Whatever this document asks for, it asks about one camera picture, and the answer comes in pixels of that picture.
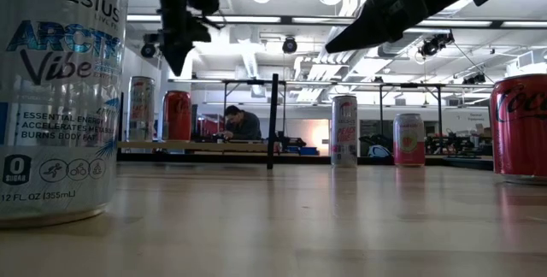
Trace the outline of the pink sparkling water can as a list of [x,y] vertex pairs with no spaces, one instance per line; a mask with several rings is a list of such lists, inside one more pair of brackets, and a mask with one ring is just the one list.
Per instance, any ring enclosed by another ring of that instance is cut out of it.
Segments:
[[426,163],[425,128],[419,114],[398,114],[393,121],[394,163],[421,167]]

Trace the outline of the black aluminium table frame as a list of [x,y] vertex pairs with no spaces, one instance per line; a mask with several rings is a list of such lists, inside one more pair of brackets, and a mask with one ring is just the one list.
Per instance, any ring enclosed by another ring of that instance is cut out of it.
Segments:
[[[194,162],[194,163],[242,163],[242,164],[267,164],[267,155],[181,155],[181,154],[151,154],[151,153],[118,153],[118,162]],[[328,156],[273,156],[273,164],[296,165],[330,165]],[[426,158],[426,166],[443,166],[455,168],[470,168],[476,170],[492,171],[493,161],[486,159],[468,159],[447,156],[429,156]]]

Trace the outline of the white Celsius Peach Vibe can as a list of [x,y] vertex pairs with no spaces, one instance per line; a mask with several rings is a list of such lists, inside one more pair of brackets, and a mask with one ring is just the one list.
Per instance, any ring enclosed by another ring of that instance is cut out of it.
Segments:
[[357,99],[337,96],[332,100],[331,163],[335,167],[357,165]]
[[127,139],[151,141],[154,136],[155,81],[150,77],[134,76],[129,89]]

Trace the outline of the overhead light bar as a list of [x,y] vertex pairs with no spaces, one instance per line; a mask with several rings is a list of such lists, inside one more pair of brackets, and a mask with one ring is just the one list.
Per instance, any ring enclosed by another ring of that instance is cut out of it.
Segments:
[[[271,16],[271,15],[213,15],[206,24],[217,25],[285,25],[285,26],[327,26],[347,27],[354,21],[342,16]],[[547,21],[535,20],[466,20],[432,18],[415,25],[415,28],[436,29],[492,29],[492,30],[547,30]]]

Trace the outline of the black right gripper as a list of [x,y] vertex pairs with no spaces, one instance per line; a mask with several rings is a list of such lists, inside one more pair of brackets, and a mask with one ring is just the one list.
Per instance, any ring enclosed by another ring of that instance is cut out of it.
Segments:
[[326,45],[329,54],[399,40],[403,32],[437,14],[440,0],[367,0],[360,15]]

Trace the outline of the small black track lamps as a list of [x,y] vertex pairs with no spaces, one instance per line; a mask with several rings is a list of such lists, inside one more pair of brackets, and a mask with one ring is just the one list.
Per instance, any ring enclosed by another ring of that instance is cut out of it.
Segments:
[[463,78],[463,85],[480,85],[486,82],[486,77],[482,72],[470,74]]

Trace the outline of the white and blue helmet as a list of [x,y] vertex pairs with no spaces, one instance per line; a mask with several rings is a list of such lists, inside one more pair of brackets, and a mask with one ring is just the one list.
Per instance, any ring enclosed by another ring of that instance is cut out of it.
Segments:
[[391,152],[382,145],[375,144],[375,145],[371,145],[368,148],[368,157],[385,158],[390,156],[391,156]]

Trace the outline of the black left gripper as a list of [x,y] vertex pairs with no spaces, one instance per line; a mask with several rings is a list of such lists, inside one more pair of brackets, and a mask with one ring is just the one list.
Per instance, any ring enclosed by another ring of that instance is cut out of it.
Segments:
[[210,42],[209,29],[187,10],[187,0],[160,0],[163,55],[180,76],[194,42]]

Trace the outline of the red Coca-Cola can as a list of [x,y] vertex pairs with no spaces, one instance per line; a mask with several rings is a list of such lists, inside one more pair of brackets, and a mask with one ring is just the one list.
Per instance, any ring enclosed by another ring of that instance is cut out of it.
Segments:
[[494,172],[509,182],[547,185],[547,74],[499,80],[490,117]]
[[163,99],[164,140],[191,140],[191,95],[187,91],[168,91]]

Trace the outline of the dark far-table equipment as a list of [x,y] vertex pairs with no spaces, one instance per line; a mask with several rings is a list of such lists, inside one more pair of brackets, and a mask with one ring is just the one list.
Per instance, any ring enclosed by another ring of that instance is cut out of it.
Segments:
[[491,136],[478,133],[454,133],[450,129],[445,134],[430,134],[425,137],[427,155],[477,159],[492,157]]

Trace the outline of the wooden shelf with black frame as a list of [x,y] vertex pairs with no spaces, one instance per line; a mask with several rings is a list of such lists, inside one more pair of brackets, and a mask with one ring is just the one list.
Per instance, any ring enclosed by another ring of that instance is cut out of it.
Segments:
[[119,141],[117,143],[118,153],[125,153],[125,150],[129,149],[143,149],[143,150],[190,150],[196,152],[208,152],[209,155],[267,155],[268,163],[265,164],[267,170],[272,170],[274,168],[273,157],[277,155],[275,152],[275,145],[277,143],[276,137],[276,121],[277,121],[277,108],[278,108],[278,97],[279,97],[279,86],[282,85],[283,89],[286,89],[286,82],[284,80],[279,80],[277,74],[273,75],[271,80],[205,80],[209,83],[222,83],[225,87],[224,91],[224,103],[226,106],[227,102],[227,87],[229,84],[236,85],[271,85],[271,103],[270,103],[270,113],[269,113],[269,130],[268,130],[268,140],[265,143],[257,143],[251,141],[224,141],[221,143],[204,143],[204,142],[186,142],[186,141],[176,141],[176,140],[167,140],[159,142],[136,142],[136,141]]

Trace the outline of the black ceiling track lamp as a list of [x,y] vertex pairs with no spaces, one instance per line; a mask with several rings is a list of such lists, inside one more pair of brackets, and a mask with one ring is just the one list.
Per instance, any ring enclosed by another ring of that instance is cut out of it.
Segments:
[[435,56],[448,44],[455,41],[452,31],[448,33],[435,34],[429,39],[425,39],[423,45],[418,48],[418,53],[422,57]]

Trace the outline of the red tool cabinet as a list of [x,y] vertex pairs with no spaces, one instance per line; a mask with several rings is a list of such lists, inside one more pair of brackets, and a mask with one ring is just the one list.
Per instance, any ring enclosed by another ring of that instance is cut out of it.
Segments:
[[212,136],[223,130],[223,116],[219,114],[199,115],[197,125],[199,134],[202,137]]

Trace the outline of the white Celsius Arctic Vibe can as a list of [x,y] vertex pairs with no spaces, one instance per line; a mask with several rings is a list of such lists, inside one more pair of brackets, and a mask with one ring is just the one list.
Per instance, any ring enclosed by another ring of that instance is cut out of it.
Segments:
[[0,229],[104,212],[128,0],[0,0]]

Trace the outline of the blue storage bins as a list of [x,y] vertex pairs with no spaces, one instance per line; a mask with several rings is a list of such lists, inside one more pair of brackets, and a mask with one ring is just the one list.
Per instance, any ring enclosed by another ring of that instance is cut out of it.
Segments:
[[291,154],[298,154],[299,156],[318,156],[320,151],[316,147],[300,147],[300,146],[288,146],[285,151]]

